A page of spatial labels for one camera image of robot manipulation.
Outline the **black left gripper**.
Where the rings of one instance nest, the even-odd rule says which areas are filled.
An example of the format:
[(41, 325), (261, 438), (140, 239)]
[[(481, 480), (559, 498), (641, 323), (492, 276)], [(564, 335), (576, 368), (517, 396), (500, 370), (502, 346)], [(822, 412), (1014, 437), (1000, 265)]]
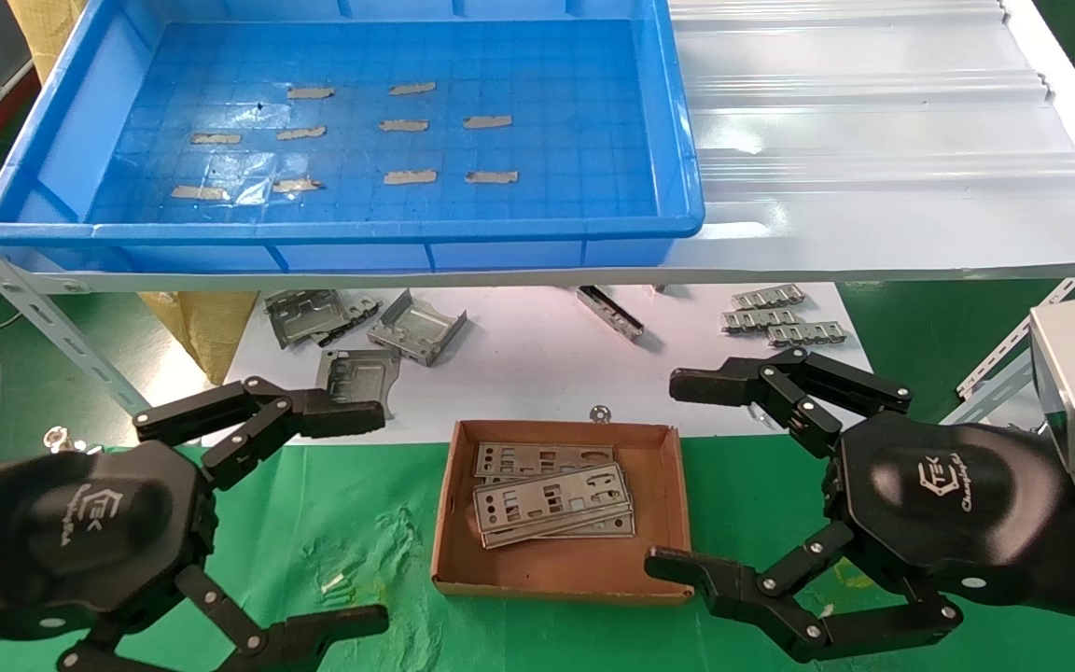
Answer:
[(260, 628), (200, 567), (218, 524), (210, 485), (230, 489), (293, 437), (384, 426), (379, 401), (336, 401), (324, 388), (250, 377), (133, 418), (138, 439), (170, 447), (227, 429), (200, 469), (156, 442), (0, 464), (0, 639), (94, 626), (60, 656), (59, 671), (162, 671), (116, 647), (124, 629), (146, 628), (183, 596), (234, 645), (217, 671), (316, 671), (334, 643), (387, 631), (388, 609), (332, 609)]

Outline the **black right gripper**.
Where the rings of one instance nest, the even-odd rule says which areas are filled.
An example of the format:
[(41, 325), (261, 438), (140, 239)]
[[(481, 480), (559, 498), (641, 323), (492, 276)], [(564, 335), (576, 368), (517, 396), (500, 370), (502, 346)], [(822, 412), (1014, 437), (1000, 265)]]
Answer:
[[(988, 605), (1031, 604), (1040, 595), (1041, 539), (1067, 492), (1048, 441), (915, 421), (900, 415), (911, 408), (908, 388), (803, 348), (671, 371), (669, 395), (761, 408), (811, 455), (836, 456), (831, 513), (840, 521), (768, 570), (668, 546), (653, 546), (644, 560), (648, 577), (694, 587), (712, 616), (754, 625), (798, 663), (935, 645), (963, 621), (938, 592)], [(823, 401), (868, 420), (842, 434)], [(802, 607), (796, 595), (845, 554), (905, 604), (828, 617)]]

